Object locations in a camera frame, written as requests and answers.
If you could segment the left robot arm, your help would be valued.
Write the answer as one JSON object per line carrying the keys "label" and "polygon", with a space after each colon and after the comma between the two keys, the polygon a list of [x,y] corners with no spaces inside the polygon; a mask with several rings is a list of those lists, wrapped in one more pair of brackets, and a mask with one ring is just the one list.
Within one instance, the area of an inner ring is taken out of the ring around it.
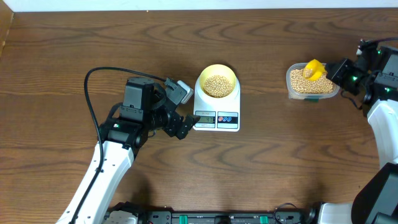
{"label": "left robot arm", "polygon": [[149,133],[162,129],[170,137],[183,139],[198,122],[198,116],[176,112],[192,95],[193,90],[181,80],[167,78],[160,85],[150,78],[129,78],[123,102],[115,104],[99,126],[89,168],[58,222],[101,223]]}

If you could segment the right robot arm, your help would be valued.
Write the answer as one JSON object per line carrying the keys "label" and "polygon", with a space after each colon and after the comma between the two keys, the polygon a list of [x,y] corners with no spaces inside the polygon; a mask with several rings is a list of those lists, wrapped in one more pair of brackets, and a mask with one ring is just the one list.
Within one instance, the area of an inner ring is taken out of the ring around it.
{"label": "right robot arm", "polygon": [[317,223],[397,223],[397,49],[359,44],[356,61],[326,65],[327,78],[357,96],[376,140],[380,169],[351,203],[324,203]]}

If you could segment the yellow measuring scoop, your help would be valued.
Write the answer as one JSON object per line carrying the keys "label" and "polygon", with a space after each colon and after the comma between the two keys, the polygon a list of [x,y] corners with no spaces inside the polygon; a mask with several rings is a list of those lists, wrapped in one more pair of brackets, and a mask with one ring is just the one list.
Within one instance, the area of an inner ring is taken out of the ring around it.
{"label": "yellow measuring scoop", "polygon": [[326,73],[327,71],[324,64],[316,59],[313,59],[309,63],[307,63],[305,68],[303,69],[303,77],[306,80],[310,81],[317,81]]}

